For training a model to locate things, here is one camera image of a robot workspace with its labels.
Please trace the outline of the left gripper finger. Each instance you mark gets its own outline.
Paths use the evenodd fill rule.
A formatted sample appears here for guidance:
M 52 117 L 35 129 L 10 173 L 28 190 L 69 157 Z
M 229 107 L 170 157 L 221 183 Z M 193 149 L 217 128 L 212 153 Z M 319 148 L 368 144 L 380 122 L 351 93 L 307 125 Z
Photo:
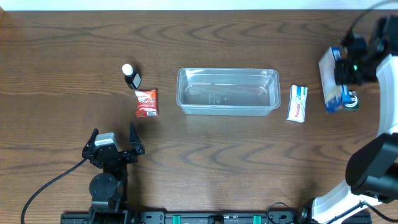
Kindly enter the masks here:
M 135 151 L 142 151 L 142 143 L 136 133 L 133 122 L 130 122 L 129 127 L 129 143 Z
M 86 144 L 87 147 L 93 147 L 95 145 L 95 139 L 96 139 L 97 135 L 99 135 L 99 131 L 98 131 L 98 129 L 95 128 L 91 134 L 91 137 L 89 138 L 89 140 Z

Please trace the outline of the tall blue medicine box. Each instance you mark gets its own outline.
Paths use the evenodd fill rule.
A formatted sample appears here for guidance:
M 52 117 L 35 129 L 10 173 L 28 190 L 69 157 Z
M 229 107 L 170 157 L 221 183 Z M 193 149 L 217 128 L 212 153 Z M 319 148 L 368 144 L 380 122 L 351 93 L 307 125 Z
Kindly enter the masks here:
M 325 108 L 328 113 L 335 113 L 342 109 L 344 104 L 351 103 L 347 86 L 337 85 L 335 82 L 335 62 L 340 58 L 340 48 L 329 47 L 318 62 Z

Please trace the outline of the white Panadol box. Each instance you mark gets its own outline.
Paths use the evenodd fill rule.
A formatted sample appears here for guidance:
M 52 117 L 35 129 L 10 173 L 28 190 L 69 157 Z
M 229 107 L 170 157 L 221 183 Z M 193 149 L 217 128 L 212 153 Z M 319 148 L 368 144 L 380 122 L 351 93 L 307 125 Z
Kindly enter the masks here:
M 308 88 L 305 86 L 292 85 L 290 88 L 289 109 L 287 120 L 303 123 L 305 121 L 306 100 Z

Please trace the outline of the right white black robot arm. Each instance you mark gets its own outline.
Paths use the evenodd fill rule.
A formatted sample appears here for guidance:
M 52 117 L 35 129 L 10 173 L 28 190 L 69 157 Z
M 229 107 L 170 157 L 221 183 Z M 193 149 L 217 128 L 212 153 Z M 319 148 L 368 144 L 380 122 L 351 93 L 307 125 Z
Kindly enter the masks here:
M 349 28 L 340 42 L 319 61 L 326 103 L 343 99 L 346 85 L 376 82 L 380 89 L 377 136 L 349 159 L 345 179 L 327 194 L 310 200 L 295 223 L 371 223 L 375 213 L 390 223 L 376 206 L 397 200 L 397 16 L 376 21 L 370 40 Z

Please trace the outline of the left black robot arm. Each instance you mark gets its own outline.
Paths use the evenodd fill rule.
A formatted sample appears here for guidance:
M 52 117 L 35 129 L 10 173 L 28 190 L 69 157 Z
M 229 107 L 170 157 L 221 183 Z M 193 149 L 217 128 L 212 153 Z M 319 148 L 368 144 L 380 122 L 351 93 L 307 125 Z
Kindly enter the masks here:
M 114 133 L 100 134 L 95 129 L 83 148 L 83 158 L 103 170 L 90 182 L 91 207 L 83 223 L 140 222 L 139 213 L 129 207 L 127 196 L 127 165 L 137 162 L 138 156 L 145 154 L 133 123 L 129 128 L 129 143 L 130 150 L 120 151 Z

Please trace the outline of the clear plastic container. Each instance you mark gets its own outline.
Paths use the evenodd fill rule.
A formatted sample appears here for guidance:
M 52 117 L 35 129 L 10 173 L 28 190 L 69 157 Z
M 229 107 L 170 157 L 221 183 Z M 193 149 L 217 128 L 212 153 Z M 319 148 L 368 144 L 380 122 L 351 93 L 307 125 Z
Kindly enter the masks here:
M 181 68 L 176 102 L 185 114 L 267 116 L 280 106 L 279 74 L 259 68 Z

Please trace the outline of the red Panadol ActiFast box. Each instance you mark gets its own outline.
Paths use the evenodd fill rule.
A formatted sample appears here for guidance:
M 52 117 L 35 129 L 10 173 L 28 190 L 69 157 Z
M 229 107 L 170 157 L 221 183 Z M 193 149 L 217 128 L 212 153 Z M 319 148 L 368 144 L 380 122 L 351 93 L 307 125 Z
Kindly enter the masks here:
M 159 115 L 156 89 L 135 91 L 135 95 L 137 98 L 137 118 Z

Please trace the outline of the dark syrup bottle white cap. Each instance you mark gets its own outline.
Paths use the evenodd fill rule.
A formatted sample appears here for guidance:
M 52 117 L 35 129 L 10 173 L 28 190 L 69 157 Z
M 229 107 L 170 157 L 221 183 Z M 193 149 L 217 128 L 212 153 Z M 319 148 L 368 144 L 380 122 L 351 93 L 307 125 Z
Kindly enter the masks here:
M 141 76 L 135 71 L 132 65 L 126 63 L 122 66 L 125 82 L 132 90 L 136 90 L 141 85 Z

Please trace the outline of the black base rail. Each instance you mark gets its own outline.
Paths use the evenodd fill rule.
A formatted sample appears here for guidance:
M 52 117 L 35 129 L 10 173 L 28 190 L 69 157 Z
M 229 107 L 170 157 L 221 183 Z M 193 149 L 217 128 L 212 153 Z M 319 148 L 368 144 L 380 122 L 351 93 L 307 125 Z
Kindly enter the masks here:
M 294 212 L 274 211 L 269 213 L 165 213 L 142 212 L 130 213 L 85 213 L 62 214 L 61 224 L 87 223 L 127 223 L 127 224 L 267 224 L 295 223 Z

